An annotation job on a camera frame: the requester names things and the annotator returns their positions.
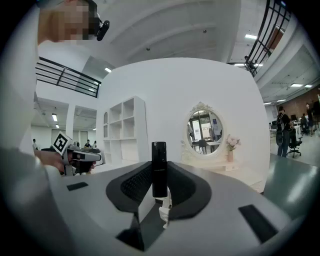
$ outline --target floor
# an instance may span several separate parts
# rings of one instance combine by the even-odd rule
[[[301,141],[302,144],[299,146],[301,156],[295,153],[293,158],[293,153],[290,153],[287,155],[287,158],[320,167],[320,137],[316,134],[312,137],[310,135],[303,135]],[[278,153],[278,145],[276,144],[275,139],[271,139],[270,141],[270,153],[275,155]]]
[[[270,154],[263,195],[294,220],[308,212],[319,183],[320,167]]]

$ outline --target hand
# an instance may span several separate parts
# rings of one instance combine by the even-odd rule
[[[50,151],[40,151],[40,150],[34,150],[34,155],[37,156],[41,163],[44,166],[53,166],[59,170],[60,173],[65,172],[64,163],[62,161],[61,155],[57,152],[50,152]],[[68,161],[72,164],[72,152],[68,154]],[[94,169],[96,162],[93,162],[90,170]]]

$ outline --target balcony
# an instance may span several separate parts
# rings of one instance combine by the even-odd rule
[[[37,81],[98,97],[101,82],[86,74],[43,57],[39,57],[35,69]]]

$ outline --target ornate mirror frame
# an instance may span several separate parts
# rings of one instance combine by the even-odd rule
[[[221,144],[217,147],[217,149],[210,153],[210,154],[200,154],[197,153],[190,145],[189,141],[188,141],[188,137],[187,137],[187,132],[186,132],[186,124],[189,122],[190,117],[197,111],[201,111],[201,110],[205,110],[205,111],[209,111],[212,112],[221,122],[222,125],[222,137],[221,137]],[[192,108],[192,110],[188,113],[188,115],[186,116],[186,118],[183,121],[183,140],[181,141],[181,146],[182,146],[182,160],[187,160],[190,158],[190,154],[193,157],[196,157],[198,159],[212,159],[212,158],[216,158],[217,156],[219,156],[224,149],[226,148],[226,134],[227,134],[227,127],[226,124],[222,118],[222,116],[215,110],[213,110],[212,107],[210,107],[207,104],[202,103],[201,101]]]

